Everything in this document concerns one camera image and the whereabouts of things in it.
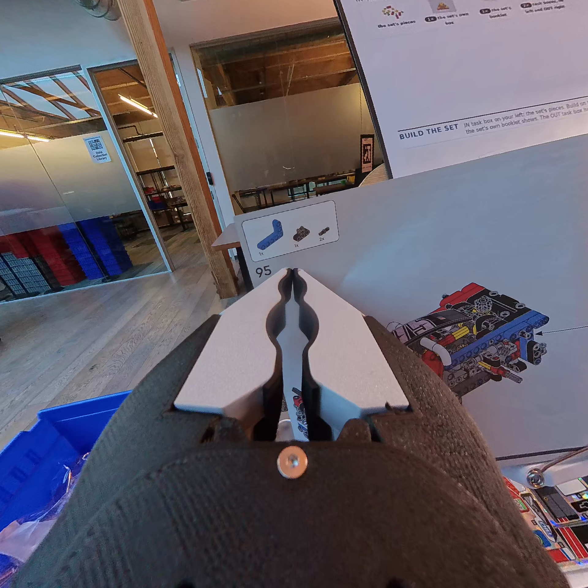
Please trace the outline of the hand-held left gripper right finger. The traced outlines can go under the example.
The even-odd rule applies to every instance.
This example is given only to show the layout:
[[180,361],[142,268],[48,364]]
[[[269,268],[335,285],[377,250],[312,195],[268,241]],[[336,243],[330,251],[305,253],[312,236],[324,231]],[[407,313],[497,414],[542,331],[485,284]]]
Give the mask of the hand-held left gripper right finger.
[[333,440],[350,419],[405,410],[409,401],[364,315],[311,275],[293,270],[309,440]]

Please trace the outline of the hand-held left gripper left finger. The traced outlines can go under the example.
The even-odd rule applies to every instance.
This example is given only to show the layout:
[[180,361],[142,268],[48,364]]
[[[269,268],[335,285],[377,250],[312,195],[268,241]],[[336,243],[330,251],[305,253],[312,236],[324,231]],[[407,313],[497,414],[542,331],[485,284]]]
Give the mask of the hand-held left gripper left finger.
[[220,316],[174,406],[239,421],[255,440],[274,441],[283,398],[282,350],[292,270],[281,269]]

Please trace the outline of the lego instruction booklet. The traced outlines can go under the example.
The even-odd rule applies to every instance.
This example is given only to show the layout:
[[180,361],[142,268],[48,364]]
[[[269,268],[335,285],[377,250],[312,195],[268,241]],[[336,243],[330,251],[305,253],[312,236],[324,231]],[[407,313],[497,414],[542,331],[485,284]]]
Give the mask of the lego instruction booklet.
[[241,215],[253,284],[300,268],[444,370],[497,457],[587,445],[587,136]]

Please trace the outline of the wooden table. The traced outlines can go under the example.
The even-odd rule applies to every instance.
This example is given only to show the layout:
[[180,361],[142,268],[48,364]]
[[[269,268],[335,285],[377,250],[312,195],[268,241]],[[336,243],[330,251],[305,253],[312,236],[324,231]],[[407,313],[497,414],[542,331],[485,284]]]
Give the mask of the wooden table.
[[239,268],[242,274],[242,279],[246,292],[253,290],[253,284],[249,270],[246,265],[245,256],[240,246],[240,240],[236,230],[236,224],[231,223],[225,227],[219,237],[211,245],[213,251],[228,251],[230,249],[236,249],[237,259],[239,262]]

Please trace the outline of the stack of blue bins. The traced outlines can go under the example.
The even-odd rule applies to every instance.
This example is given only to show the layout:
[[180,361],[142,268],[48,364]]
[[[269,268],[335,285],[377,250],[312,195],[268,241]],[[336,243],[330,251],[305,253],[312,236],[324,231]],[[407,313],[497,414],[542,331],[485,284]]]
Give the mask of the stack of blue bins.
[[59,224],[57,228],[87,279],[119,276],[133,266],[110,217]]

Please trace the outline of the metal storage shelf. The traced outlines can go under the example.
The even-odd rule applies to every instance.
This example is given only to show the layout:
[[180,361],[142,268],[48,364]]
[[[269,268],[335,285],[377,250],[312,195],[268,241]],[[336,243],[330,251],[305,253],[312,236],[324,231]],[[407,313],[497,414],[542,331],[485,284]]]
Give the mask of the metal storage shelf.
[[175,166],[139,171],[136,176],[156,221],[166,217],[167,224],[161,228],[178,224],[185,231],[193,220]]

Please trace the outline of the blue plastic bin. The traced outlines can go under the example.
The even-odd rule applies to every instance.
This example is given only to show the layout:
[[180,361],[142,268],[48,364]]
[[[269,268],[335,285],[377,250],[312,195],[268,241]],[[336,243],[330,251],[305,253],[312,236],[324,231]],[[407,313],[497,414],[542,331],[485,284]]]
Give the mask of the blue plastic bin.
[[1,451],[1,529],[63,496],[70,474],[130,391],[41,410]]

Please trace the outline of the stack of red bins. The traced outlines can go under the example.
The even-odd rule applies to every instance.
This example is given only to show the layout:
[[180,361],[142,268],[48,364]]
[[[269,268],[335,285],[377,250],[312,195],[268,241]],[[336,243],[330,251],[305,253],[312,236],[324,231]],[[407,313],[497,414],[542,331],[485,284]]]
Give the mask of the stack of red bins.
[[80,283],[86,279],[76,257],[57,226],[1,236],[1,253],[31,258],[53,288]]

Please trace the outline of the stack of grey bins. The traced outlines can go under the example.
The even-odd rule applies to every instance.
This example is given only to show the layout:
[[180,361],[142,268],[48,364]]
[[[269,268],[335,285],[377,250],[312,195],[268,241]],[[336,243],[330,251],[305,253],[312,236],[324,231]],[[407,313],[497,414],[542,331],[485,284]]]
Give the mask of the stack of grey bins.
[[11,252],[1,254],[1,283],[10,299],[44,295],[52,290],[33,259],[16,258]]

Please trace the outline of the holographic sticker sheet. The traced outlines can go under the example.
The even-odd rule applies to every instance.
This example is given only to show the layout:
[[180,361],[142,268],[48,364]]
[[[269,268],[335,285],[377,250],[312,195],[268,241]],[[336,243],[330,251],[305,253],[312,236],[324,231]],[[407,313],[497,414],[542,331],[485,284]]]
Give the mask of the holographic sticker sheet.
[[503,477],[532,533],[564,569],[587,566],[587,477],[529,489]]

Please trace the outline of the clear plastic bag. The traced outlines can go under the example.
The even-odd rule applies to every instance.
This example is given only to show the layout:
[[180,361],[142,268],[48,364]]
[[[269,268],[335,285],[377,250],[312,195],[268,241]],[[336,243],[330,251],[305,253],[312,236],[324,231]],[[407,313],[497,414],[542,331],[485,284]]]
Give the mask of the clear plastic bag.
[[62,467],[56,476],[56,491],[46,505],[11,522],[1,530],[1,587],[11,586],[14,574],[29,559],[55,524],[55,520],[70,499],[89,454],[86,452],[71,465]]

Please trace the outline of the instruction display screen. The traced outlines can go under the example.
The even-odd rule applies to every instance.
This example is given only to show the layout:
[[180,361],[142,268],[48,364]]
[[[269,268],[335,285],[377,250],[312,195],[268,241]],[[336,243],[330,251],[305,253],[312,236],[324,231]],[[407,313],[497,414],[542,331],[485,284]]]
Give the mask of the instruction display screen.
[[587,133],[587,1],[335,1],[388,173]]

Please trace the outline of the wooden post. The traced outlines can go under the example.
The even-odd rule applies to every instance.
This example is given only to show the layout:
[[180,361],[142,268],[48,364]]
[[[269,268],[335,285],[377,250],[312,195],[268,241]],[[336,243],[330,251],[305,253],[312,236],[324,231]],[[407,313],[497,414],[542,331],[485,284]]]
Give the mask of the wooden post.
[[238,294],[227,252],[212,244],[221,225],[153,1],[118,1],[138,64],[151,94],[176,171],[208,260],[219,298]]

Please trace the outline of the paper wall sign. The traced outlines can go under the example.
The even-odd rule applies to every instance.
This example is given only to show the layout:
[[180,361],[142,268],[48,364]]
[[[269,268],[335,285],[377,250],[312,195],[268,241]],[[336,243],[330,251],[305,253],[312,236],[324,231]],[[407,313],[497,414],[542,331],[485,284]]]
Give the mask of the paper wall sign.
[[84,138],[84,143],[92,161],[96,164],[106,164],[112,161],[104,138],[101,135],[93,135]]

